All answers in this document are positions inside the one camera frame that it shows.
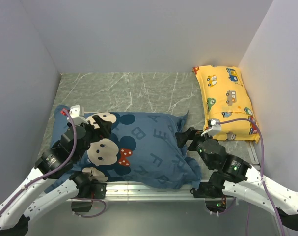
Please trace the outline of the blue cartoon print pillowcase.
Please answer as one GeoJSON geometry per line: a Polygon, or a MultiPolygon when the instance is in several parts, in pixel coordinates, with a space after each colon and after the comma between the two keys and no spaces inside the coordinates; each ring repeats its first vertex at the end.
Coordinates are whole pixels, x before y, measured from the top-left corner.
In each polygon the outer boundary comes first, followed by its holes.
{"type": "Polygon", "coordinates": [[[72,171],[99,182],[135,181],[159,189],[197,187],[201,181],[198,162],[178,147],[187,115],[163,113],[103,112],[111,122],[111,136],[91,144],[72,171]]]}

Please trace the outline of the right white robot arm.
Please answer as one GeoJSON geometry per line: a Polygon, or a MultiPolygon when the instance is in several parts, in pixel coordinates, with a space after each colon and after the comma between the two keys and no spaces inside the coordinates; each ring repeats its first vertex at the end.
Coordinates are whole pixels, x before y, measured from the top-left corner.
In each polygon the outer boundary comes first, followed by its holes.
{"type": "Polygon", "coordinates": [[[278,216],[283,226],[298,231],[298,192],[262,177],[253,165],[228,154],[218,140],[200,130],[189,128],[175,137],[180,148],[191,140],[188,150],[197,152],[212,171],[207,182],[190,191],[195,198],[236,197],[278,216]]]}

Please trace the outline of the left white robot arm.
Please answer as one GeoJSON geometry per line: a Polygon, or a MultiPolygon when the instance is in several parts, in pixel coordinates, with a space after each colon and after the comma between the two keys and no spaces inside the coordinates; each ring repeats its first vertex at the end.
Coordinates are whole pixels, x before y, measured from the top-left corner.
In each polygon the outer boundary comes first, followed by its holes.
{"type": "Polygon", "coordinates": [[[24,236],[29,221],[39,219],[67,199],[88,196],[92,181],[105,181],[95,168],[83,168],[71,173],[61,186],[40,196],[70,171],[93,144],[104,145],[111,135],[112,122],[104,115],[93,115],[91,120],[81,115],[67,116],[68,129],[42,154],[26,179],[0,205],[0,236],[24,236]]]}

